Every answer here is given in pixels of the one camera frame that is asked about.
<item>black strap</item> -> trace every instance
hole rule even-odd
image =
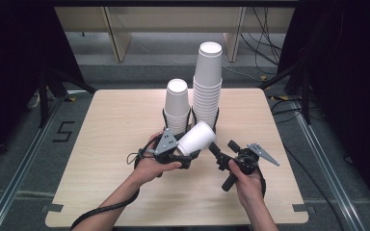
[[[131,204],[135,199],[137,199],[137,196],[138,196],[139,193],[140,193],[140,190],[137,190],[133,194],[133,196],[131,196],[131,198],[129,198],[129,199],[127,199],[127,200],[125,200],[121,203],[117,203],[117,204],[114,204],[114,205],[109,205],[109,206],[106,206],[106,207],[101,207],[101,208],[97,208],[97,209],[93,209],[91,211],[88,211],[86,214],[83,214],[76,221],[73,222],[73,224],[70,227],[70,230],[75,228],[81,221],[83,221],[84,219],[87,219],[91,216],[94,216],[94,215],[97,215],[97,214],[100,214],[100,213],[104,213],[104,212],[107,212],[107,211],[119,209],[119,208],[122,208],[124,206],[127,206],[127,205]]]

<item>desk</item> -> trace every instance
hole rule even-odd
[[[192,90],[189,91],[192,102]],[[165,90],[99,90],[95,93],[67,163],[49,212],[49,227],[70,226],[80,215],[96,208],[133,170],[127,155],[144,146],[151,134],[164,127]],[[307,212],[284,152],[265,95],[259,89],[222,89],[217,122],[217,145],[224,153],[230,140],[244,146],[258,142],[276,160],[264,160],[267,181],[265,202],[276,223],[304,223]],[[116,226],[192,226],[249,224],[235,187],[224,192],[228,172],[218,170],[205,149],[189,169],[166,172],[142,186],[136,201],[127,206]]]

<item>stacked white cups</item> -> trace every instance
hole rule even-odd
[[[194,76],[193,111],[198,123],[215,126],[222,87],[222,47],[212,41],[199,47]]]
[[[164,116],[167,127],[174,135],[184,133],[188,126],[190,106],[188,86],[184,80],[172,79],[167,85]]]

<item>background table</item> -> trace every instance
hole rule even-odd
[[[192,102],[192,90],[189,90]],[[144,146],[162,130],[165,90],[99,90],[82,125],[53,204],[50,227],[70,226],[80,215],[96,208],[132,171],[129,153]],[[224,153],[230,140],[241,146],[258,142],[280,167],[260,160],[267,181],[265,202],[276,223],[304,223],[307,212],[294,212],[304,204],[262,90],[223,89],[217,123],[217,144]],[[227,171],[218,170],[213,154],[205,149],[189,169],[166,172],[141,188],[117,226],[190,226],[249,224],[235,187],[224,192]]]

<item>white cup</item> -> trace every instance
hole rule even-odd
[[[189,156],[195,151],[205,149],[212,141],[216,141],[215,133],[208,124],[201,121],[178,141],[177,149],[182,155]]]
[[[200,45],[195,80],[206,87],[214,87],[222,81],[222,47],[213,41]]]
[[[174,117],[188,114],[188,86],[185,81],[172,79],[168,82],[164,111]]]

